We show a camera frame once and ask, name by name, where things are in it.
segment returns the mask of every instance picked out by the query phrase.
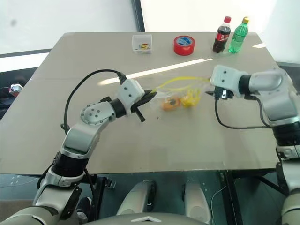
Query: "red bottle cap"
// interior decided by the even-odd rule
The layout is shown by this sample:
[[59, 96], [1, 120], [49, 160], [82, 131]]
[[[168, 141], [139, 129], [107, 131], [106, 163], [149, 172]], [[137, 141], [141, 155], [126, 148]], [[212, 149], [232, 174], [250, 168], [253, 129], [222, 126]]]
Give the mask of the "red bottle cap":
[[231, 17], [230, 16], [225, 16], [224, 22], [225, 23], [230, 23], [230, 21], [231, 21]]

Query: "white cable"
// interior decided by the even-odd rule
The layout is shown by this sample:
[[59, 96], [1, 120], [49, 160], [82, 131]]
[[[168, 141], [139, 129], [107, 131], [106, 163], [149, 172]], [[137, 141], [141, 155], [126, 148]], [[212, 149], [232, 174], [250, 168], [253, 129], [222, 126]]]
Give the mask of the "white cable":
[[214, 195], [211, 198], [210, 201], [210, 210], [211, 210], [211, 224], [214, 223], [214, 211], [212, 210], [212, 200], [214, 199], [214, 197], [216, 196], [217, 193], [221, 192], [226, 186], [222, 187], [220, 190], [218, 190], [216, 193], [214, 193]]
[[31, 182], [34, 182], [35, 180], [37, 180], [38, 178], [35, 178], [35, 179], [32, 179], [30, 181], [27, 181], [25, 183], [22, 183], [22, 184], [16, 184], [16, 185], [8, 185], [8, 186], [0, 186], [0, 188], [13, 188], [13, 187], [16, 187], [16, 186], [22, 186], [24, 184], [29, 184]]

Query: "cola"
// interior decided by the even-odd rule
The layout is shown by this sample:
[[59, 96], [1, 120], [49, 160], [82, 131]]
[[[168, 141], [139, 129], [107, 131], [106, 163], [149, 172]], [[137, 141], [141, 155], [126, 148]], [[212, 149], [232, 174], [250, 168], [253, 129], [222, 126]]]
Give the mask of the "cola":
[[231, 17], [226, 16], [224, 19], [224, 23], [217, 30], [217, 36], [212, 48], [212, 50], [216, 53], [221, 53], [225, 49], [226, 42], [231, 31], [229, 27], [230, 21]]

